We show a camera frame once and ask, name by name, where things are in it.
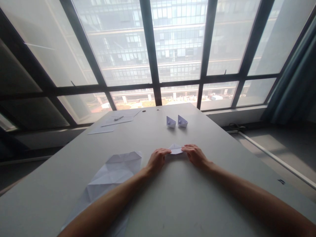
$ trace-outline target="window frame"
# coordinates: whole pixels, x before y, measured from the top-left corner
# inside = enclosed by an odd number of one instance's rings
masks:
[[[213,111],[213,110],[235,109],[246,80],[276,78],[275,83],[273,84],[270,92],[268,93],[268,96],[266,97],[264,103],[260,104],[260,105],[266,105],[277,83],[279,82],[281,76],[283,75],[283,72],[286,66],[289,64],[290,59],[292,58],[294,52],[296,51],[298,45],[300,44],[303,36],[305,35],[308,27],[310,26],[312,20],[314,19],[316,15],[316,7],[314,7],[310,16],[308,17],[307,22],[305,23],[305,26],[303,27],[300,33],[300,36],[298,37],[293,49],[291,50],[289,57],[287,58],[285,64],[283,65],[283,68],[280,73],[248,76],[248,71],[252,64],[252,60],[256,53],[257,47],[259,45],[265,25],[268,21],[271,8],[274,4],[274,0],[271,0],[271,1],[261,0],[253,26],[252,26],[249,41],[246,46],[244,57],[241,62],[239,72],[236,74],[207,76],[206,75],[207,67],[208,67],[210,48],[211,48],[211,43],[212,43],[212,34],[213,34],[216,9],[217,9],[217,0],[209,0],[207,4],[206,23],[205,23],[205,29],[208,29],[208,30],[205,30],[204,35],[203,35],[204,45],[203,45],[203,50],[202,50],[200,78],[198,80],[188,80],[188,81],[159,82],[158,64],[157,64],[157,57],[156,57],[156,47],[155,47],[154,30],[153,30],[153,22],[152,22],[152,14],[151,14],[151,4],[150,4],[150,1],[140,1],[152,84],[148,83],[148,84],[135,84],[135,85],[124,85],[124,86],[107,86],[104,76],[102,74],[102,71],[98,65],[97,59],[92,51],[92,48],[90,46],[86,33],[83,29],[83,26],[81,25],[79,16],[76,13],[76,10],[72,1],[60,0],[60,3],[75,32],[75,35],[80,43],[80,46],[82,47],[82,50],[89,62],[92,72],[95,75],[95,78],[98,82],[98,84],[96,85],[56,87],[56,85],[50,79],[50,77],[45,72],[43,67],[40,65],[38,60],[29,50],[27,45],[24,44],[23,39],[15,30],[15,28],[12,26],[8,18],[5,16],[4,12],[0,9],[0,23],[3,26],[2,27],[3,30],[0,32],[0,38],[6,44],[6,46],[11,50],[13,55],[18,59],[21,65],[26,69],[26,71],[30,74],[30,76],[34,79],[34,81],[42,90],[42,92],[0,95],[0,101],[48,97],[49,100],[53,103],[53,105],[57,108],[57,110],[62,114],[62,116],[69,123],[69,125],[67,126],[54,127],[51,129],[84,127],[84,126],[90,126],[91,124],[93,124],[93,123],[77,124],[75,120],[72,118],[72,116],[69,114],[67,109],[63,106],[63,104],[57,98],[58,96],[63,96],[63,95],[77,95],[77,94],[104,92],[107,96],[107,99],[109,101],[109,104],[112,110],[115,111],[117,109],[110,92],[152,88],[153,94],[155,97],[156,106],[161,106],[162,105],[162,98],[161,98],[162,87],[187,86],[187,85],[198,84],[199,88],[198,88],[198,97],[197,97],[197,108],[200,109],[204,84],[238,81],[238,85],[234,93],[234,98],[233,98],[231,106],[228,108],[205,110],[205,111]],[[251,106],[256,106],[256,105],[246,105],[246,106],[240,106],[240,107],[251,107]],[[10,113],[8,113],[8,111],[6,111],[2,106],[0,106],[0,113],[18,128],[16,131],[12,131],[10,133],[33,131],[24,127],[18,121],[17,118],[15,118]]]

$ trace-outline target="folded paper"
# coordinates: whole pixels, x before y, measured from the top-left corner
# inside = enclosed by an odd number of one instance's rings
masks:
[[[178,115],[178,126],[180,126],[180,127],[187,127],[187,125],[188,125],[188,121],[185,120],[180,115]]]
[[[176,121],[167,116],[167,127],[175,128]]]
[[[142,153],[140,151],[111,156],[87,185],[62,230],[99,197],[135,175],[140,170],[141,160]],[[129,208],[130,205],[127,205],[116,218],[110,229],[105,233],[106,236],[124,236],[129,217]]]
[[[175,143],[173,143],[173,144],[169,147],[169,149],[171,150],[171,154],[173,154],[173,155],[182,153],[183,151],[181,151],[181,148],[182,148],[181,146],[179,146],[179,145],[177,145],[177,144],[175,144]]]

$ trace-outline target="glass window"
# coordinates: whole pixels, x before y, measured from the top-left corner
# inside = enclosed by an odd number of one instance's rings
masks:
[[[17,128],[7,120],[2,114],[0,114],[0,127],[3,128],[5,131],[14,131]]]
[[[275,0],[248,75],[279,73],[316,0]]]
[[[98,121],[107,112],[112,111],[105,93],[59,96],[59,100],[71,114],[77,124]]]
[[[28,72],[0,39],[0,93],[41,92]]]
[[[58,0],[0,0],[1,9],[56,86],[97,84]]]
[[[150,2],[159,81],[200,79],[207,0]]]
[[[237,106],[264,103],[275,80],[276,78],[245,81]]]
[[[1,101],[0,104],[29,130],[69,125],[46,97]]]
[[[234,98],[238,82],[204,84],[201,110],[229,108]]]
[[[260,0],[218,0],[207,75],[238,73]]]
[[[198,85],[162,87],[162,105],[192,103],[197,106]]]
[[[111,92],[111,96],[118,110],[156,106],[152,88]]]
[[[101,2],[73,1],[107,85],[152,83],[139,1]]]

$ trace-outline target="gray tabletop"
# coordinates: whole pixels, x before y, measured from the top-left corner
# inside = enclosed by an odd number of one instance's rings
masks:
[[[226,170],[274,194],[316,223],[316,205],[191,104],[144,108],[111,133],[87,135],[100,119],[0,198],[0,236],[56,236],[95,173],[113,154],[151,153],[172,143],[197,144]],[[187,128],[166,127],[181,115]],[[236,200],[186,154],[168,157],[134,199],[125,236],[269,236]]]

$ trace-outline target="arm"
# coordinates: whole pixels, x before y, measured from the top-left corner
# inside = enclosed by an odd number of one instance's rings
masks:
[[[139,188],[165,164],[168,149],[155,150],[145,168],[81,212],[58,237],[99,236],[112,224]]]
[[[198,146],[185,145],[182,151],[187,152],[191,163],[209,173],[258,219],[279,234],[316,236],[316,226],[310,220],[269,192],[215,165]]]

